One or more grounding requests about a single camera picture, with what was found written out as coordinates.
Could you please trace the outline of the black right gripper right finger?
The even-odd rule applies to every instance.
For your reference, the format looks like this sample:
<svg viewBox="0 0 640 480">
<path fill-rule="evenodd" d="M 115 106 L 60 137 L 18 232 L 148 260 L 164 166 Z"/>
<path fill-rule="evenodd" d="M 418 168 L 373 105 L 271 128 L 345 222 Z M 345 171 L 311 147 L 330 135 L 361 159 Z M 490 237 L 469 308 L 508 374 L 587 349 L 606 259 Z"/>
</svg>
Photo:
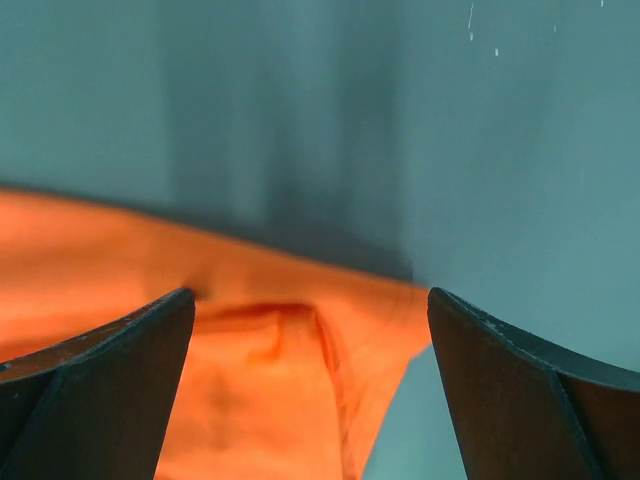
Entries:
<svg viewBox="0 0 640 480">
<path fill-rule="evenodd" d="M 440 288 L 429 292 L 428 322 L 468 478 L 638 478 L 637 372 Z"/>
</svg>

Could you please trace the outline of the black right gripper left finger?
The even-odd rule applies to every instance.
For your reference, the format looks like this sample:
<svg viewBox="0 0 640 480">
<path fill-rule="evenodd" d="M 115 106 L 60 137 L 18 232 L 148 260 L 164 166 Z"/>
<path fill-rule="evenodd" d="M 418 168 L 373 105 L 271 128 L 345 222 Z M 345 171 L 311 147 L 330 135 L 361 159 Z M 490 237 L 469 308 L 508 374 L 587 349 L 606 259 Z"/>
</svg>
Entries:
<svg viewBox="0 0 640 480">
<path fill-rule="evenodd" d="M 2 363 L 2 478 L 153 478 L 194 317 L 193 292 L 178 289 Z"/>
</svg>

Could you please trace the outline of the orange t-shirt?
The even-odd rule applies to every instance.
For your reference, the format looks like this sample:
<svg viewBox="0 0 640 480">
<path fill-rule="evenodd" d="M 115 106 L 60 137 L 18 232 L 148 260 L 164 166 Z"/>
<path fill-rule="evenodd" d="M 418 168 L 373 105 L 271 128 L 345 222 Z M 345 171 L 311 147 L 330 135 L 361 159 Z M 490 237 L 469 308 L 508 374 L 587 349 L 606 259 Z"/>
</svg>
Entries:
<svg viewBox="0 0 640 480">
<path fill-rule="evenodd" d="M 193 337 L 161 479 L 358 479 L 410 361 L 427 292 L 150 216 L 1 194 L 1 355 L 179 287 Z"/>
</svg>

